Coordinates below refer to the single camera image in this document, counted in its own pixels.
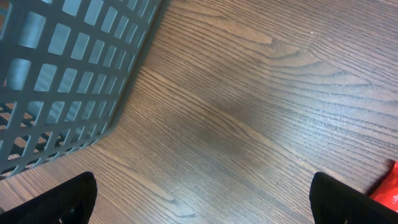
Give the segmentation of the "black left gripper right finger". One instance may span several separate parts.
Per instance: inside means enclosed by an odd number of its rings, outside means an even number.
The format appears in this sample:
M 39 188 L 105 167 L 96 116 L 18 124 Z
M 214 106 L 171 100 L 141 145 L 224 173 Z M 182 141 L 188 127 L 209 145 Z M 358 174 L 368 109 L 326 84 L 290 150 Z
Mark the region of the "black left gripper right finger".
M 397 224 L 397 212 L 324 172 L 313 176 L 309 199 L 315 224 Z

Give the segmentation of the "long orange noodle package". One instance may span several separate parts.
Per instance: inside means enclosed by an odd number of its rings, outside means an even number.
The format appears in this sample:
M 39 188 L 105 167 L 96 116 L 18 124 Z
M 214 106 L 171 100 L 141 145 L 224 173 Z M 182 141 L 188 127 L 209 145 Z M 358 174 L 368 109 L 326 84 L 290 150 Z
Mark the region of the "long orange noodle package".
M 397 212 L 397 161 L 370 198 Z

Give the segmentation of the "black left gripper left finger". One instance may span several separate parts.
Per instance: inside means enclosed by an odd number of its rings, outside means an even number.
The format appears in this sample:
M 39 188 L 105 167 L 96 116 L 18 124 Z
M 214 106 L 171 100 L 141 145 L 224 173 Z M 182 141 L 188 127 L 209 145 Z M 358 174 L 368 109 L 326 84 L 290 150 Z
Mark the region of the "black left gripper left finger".
M 89 223 L 98 188 L 94 174 L 84 172 L 1 214 L 1 224 Z

